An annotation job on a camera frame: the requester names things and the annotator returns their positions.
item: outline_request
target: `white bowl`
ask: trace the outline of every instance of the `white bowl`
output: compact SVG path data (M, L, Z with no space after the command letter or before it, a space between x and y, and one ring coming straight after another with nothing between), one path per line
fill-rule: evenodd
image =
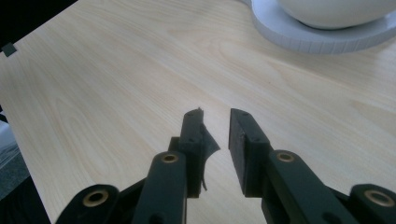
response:
M341 29L396 10L396 0L277 0L294 19L314 28Z

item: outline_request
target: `metal ring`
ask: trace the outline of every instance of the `metal ring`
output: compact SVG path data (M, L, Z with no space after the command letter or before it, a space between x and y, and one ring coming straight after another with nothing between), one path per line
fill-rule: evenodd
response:
M284 161L284 162L294 161L293 155L291 155L290 153L287 153L287 152L279 152L276 154L276 157L278 160Z
M375 189L367 189L364 191L364 196L366 196L366 198L371 202L384 207L392 207L395 205L395 201L393 201L393 199L391 199L387 194Z
M95 207L104 203L108 199L108 192L105 189L97 189L84 197L82 203L87 207Z
M166 154L166 155L163 155L162 161L166 162L166 163L172 163L172 162L178 161L178 156L175 154Z

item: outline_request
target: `wood grain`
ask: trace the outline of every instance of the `wood grain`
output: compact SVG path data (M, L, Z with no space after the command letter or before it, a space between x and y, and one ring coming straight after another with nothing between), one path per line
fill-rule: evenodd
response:
M125 189L201 107L221 147L188 223L264 223L227 150L230 108L330 187L396 191L396 45L335 56L281 49L236 0L79 0L0 56L0 103L52 222L80 190Z

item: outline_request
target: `screw hole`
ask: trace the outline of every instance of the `screw hole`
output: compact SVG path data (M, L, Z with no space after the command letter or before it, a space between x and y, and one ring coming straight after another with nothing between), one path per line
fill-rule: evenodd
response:
M366 198L368 198L372 203L376 203L383 207L392 207L395 205L393 199L378 190L368 189L364 191L364 196L366 196Z
M87 194L82 203L87 207L95 207L104 203L108 199L108 192L105 189L98 189Z
M342 224L341 219L333 213L323 213L323 220L325 220L329 224Z
M173 155L173 154L168 154L168 155L164 155L163 156L163 162L166 163L172 163L178 160L178 156L177 155Z
M277 159L284 162L294 161L294 157L287 152L280 152L276 155Z

